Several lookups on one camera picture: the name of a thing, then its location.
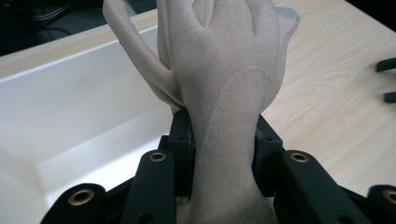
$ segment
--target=beige glove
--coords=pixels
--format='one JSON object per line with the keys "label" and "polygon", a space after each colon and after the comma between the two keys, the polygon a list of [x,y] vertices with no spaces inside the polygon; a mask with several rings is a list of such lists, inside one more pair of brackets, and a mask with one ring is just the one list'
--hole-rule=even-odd
{"label": "beige glove", "polygon": [[268,0],[158,0],[160,60],[121,0],[108,24],[155,94],[188,108],[197,151],[192,195],[178,223],[272,223],[251,163],[260,113],[275,99],[298,14]]}

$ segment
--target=white tray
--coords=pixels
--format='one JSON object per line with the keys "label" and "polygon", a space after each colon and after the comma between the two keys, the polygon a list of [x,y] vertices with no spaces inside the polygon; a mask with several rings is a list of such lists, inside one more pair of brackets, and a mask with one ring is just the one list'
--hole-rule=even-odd
{"label": "white tray", "polygon": [[[156,49],[156,27],[141,35]],[[134,176],[171,119],[118,41],[0,79],[0,223],[39,223],[70,187]]]}

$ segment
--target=black mechanical part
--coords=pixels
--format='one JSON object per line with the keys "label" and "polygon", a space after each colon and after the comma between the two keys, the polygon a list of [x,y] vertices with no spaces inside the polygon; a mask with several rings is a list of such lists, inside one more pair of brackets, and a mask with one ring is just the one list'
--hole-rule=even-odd
{"label": "black mechanical part", "polygon": [[118,224],[134,179],[131,178],[107,192],[106,224]]}
{"label": "black mechanical part", "polygon": [[96,184],[80,184],[65,191],[41,224],[106,223],[106,191]]}
{"label": "black mechanical part", "polygon": [[152,150],[140,160],[121,224],[176,223],[175,158]]}
{"label": "black mechanical part", "polygon": [[377,185],[370,188],[367,202],[372,207],[376,223],[396,223],[396,188],[390,185]]}
{"label": "black mechanical part", "polygon": [[[299,223],[370,223],[361,210],[308,153],[288,150],[281,156],[279,175],[298,211]],[[282,191],[276,190],[282,197]]]}
{"label": "black mechanical part", "polygon": [[396,58],[386,59],[376,64],[375,71],[383,72],[396,68]]}
{"label": "black mechanical part", "polygon": [[252,171],[264,197],[274,197],[277,179],[276,164],[284,151],[282,139],[268,122],[259,115]]}
{"label": "black mechanical part", "polygon": [[396,91],[384,93],[384,102],[388,104],[396,103]]}
{"label": "black mechanical part", "polygon": [[166,149],[175,156],[177,197],[191,196],[195,161],[195,142],[187,109],[177,111],[172,120],[169,136],[163,136],[159,148]]}

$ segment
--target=light wood surface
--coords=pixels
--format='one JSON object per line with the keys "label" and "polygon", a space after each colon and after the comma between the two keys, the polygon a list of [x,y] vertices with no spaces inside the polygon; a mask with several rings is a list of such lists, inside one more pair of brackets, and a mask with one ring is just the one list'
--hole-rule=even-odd
{"label": "light wood surface", "polygon": [[[138,31],[157,25],[157,10],[132,17]],[[0,78],[117,40],[108,25],[0,57]]]}
{"label": "light wood surface", "polygon": [[[315,156],[335,181],[366,195],[396,186],[394,71],[375,63],[396,57],[396,34],[343,0],[275,0],[301,16],[290,41],[284,84],[264,117],[286,149]],[[133,17],[139,30],[156,11]],[[107,25],[0,58],[0,78],[115,40]]]}

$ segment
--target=mounting hole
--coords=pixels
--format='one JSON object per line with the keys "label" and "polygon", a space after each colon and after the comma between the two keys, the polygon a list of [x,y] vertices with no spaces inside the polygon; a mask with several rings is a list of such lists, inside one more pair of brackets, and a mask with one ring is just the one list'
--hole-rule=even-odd
{"label": "mounting hole", "polygon": [[91,189],[80,189],[70,195],[68,202],[70,205],[80,206],[89,202],[94,195],[95,192]]}
{"label": "mounting hole", "polygon": [[352,220],[352,218],[347,217],[347,216],[344,216],[344,215],[338,217],[338,218],[337,218],[337,221],[338,221],[339,223],[342,223],[342,224],[353,224],[353,223],[354,223],[353,220]]}
{"label": "mounting hole", "polygon": [[165,153],[161,153],[161,152],[154,152],[151,155],[149,155],[149,159],[151,161],[163,161],[166,158],[166,154]]}
{"label": "mounting hole", "polygon": [[298,162],[308,162],[309,161],[308,157],[306,157],[304,154],[298,153],[298,152],[291,153],[290,157],[294,161],[298,161]]}
{"label": "mounting hole", "polygon": [[391,189],[385,189],[382,194],[391,203],[396,204],[396,191]]}
{"label": "mounting hole", "polygon": [[150,213],[144,213],[140,215],[139,219],[137,220],[139,224],[149,224],[152,223],[154,216]]}

